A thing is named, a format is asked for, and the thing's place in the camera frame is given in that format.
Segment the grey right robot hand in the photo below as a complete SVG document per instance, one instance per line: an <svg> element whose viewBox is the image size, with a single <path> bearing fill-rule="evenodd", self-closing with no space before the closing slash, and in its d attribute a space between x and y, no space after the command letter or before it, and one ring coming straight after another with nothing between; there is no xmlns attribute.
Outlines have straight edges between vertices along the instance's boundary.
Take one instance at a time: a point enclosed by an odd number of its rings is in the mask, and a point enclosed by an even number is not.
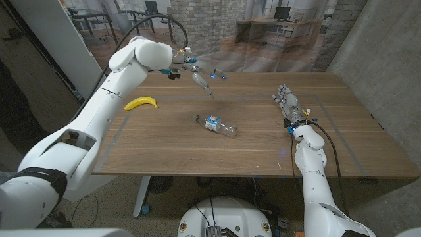
<svg viewBox="0 0 421 237"><path fill-rule="evenodd" d="M282 110L284 116L284 128L295 130L300 125L306 123L311 109L303 109L297 96L286 85L279 85L278 92L272 99Z"/></svg>

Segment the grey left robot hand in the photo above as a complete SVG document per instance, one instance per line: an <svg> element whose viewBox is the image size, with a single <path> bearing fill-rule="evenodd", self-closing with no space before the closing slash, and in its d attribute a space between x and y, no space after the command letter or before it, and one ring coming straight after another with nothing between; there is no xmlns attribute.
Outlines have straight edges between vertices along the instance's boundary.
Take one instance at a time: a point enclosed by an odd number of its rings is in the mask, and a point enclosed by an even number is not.
<svg viewBox="0 0 421 237"><path fill-rule="evenodd" d="M173 51L172 64L170 68L176 70L185 70L191 73L193 81L212 99L214 99L213 92L208 82L201 76L201 74L209 75L211 78L219 77L225 81L228 75L220 69L215 68L209 62L197 57L191 56L190 48L183 48L177 52Z"/></svg>

